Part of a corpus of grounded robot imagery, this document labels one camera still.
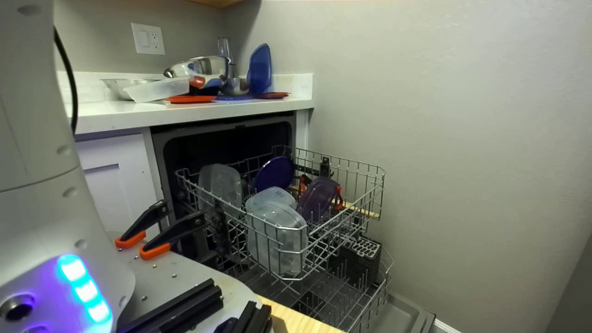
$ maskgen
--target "outlet cover plate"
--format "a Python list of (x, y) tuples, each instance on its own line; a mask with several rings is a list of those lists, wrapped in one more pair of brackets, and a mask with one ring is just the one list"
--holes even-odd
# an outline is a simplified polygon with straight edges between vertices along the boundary
[(162, 39), (160, 27), (132, 23), (131, 30), (134, 33), (134, 42), (137, 53), (147, 55), (164, 55), (165, 41)]

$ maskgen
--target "stainless steel bowl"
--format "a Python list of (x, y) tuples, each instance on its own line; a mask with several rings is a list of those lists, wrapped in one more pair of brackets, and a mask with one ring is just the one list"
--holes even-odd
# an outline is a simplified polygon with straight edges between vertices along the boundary
[(117, 97), (126, 101), (133, 101), (131, 97), (125, 92), (125, 88), (133, 87), (135, 85), (151, 83), (158, 80), (151, 79), (102, 79), (103, 83), (109, 87), (109, 89)]
[(249, 81), (247, 79), (228, 79), (221, 89), (224, 95), (242, 96), (249, 93)]
[(229, 64), (230, 59), (226, 57), (197, 57), (171, 66), (164, 75), (167, 78), (193, 76), (194, 80), (189, 84), (199, 89), (222, 87), (229, 77)]

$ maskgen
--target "red plate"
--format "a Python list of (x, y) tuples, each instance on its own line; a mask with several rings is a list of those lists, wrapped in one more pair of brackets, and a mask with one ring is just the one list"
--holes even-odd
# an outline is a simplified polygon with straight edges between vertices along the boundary
[(166, 100), (172, 104), (211, 103), (216, 96), (173, 96)]
[(284, 97), (289, 96), (287, 92), (266, 92), (264, 94), (255, 95), (253, 97), (259, 100), (281, 100)]

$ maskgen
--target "blue led light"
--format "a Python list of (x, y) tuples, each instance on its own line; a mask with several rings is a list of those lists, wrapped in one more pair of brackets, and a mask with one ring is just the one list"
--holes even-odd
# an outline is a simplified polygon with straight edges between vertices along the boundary
[(57, 260), (57, 265), (92, 321), (102, 324), (109, 320), (111, 310), (82, 260), (75, 255), (67, 254)]

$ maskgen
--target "wire rack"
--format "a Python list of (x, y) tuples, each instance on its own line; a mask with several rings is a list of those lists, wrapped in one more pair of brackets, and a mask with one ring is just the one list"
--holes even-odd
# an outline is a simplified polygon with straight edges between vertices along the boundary
[[(300, 175), (315, 179), (326, 173), (341, 186), (343, 209), (330, 209), (299, 228), (280, 227), (247, 212), (244, 203), (255, 194), (250, 184), (259, 169), (276, 156), (288, 156), (294, 162), (296, 172), (290, 190), (297, 200), (302, 195)], [(224, 251), (218, 249), (221, 252), (218, 269), (239, 279), (257, 294), (344, 331), (361, 331), (386, 300), (392, 259), (382, 251), (381, 258), (377, 258), (381, 260), (378, 274), (364, 268), (354, 269), (355, 265), (348, 260), (330, 259), (339, 257), (342, 246), (360, 255), (363, 255), (362, 248), (366, 251), (364, 255), (368, 254), (368, 249), (370, 252), (375, 249), (368, 242), (360, 242), (359, 236), (368, 230), (370, 221), (380, 218), (384, 170), (376, 165), (289, 146), (274, 146), (270, 153), (228, 166), (242, 176), (243, 202), (240, 206), (197, 186), (199, 172), (186, 168), (175, 172), (184, 190), (184, 206), (189, 211), (223, 207), (224, 227), (221, 229), (215, 221), (210, 221), (211, 226), (206, 231), (207, 239), (224, 244)], [(256, 228), (256, 223), (265, 225), (265, 231)], [(279, 236), (282, 232), (297, 237), (300, 247), (287, 249)], [(260, 250), (259, 246), (264, 246), (263, 251), (249, 251), (249, 233), (262, 239), (257, 241), (257, 247)], [(264, 260), (267, 263), (272, 263), (275, 253), (275, 268), (261, 263), (260, 259), (265, 258), (259, 258), (260, 252), (268, 254)], [(295, 272), (293, 269), (286, 272), (282, 267), (281, 258), (286, 257), (296, 259), (292, 261), (292, 266), (294, 262), (298, 265)]]

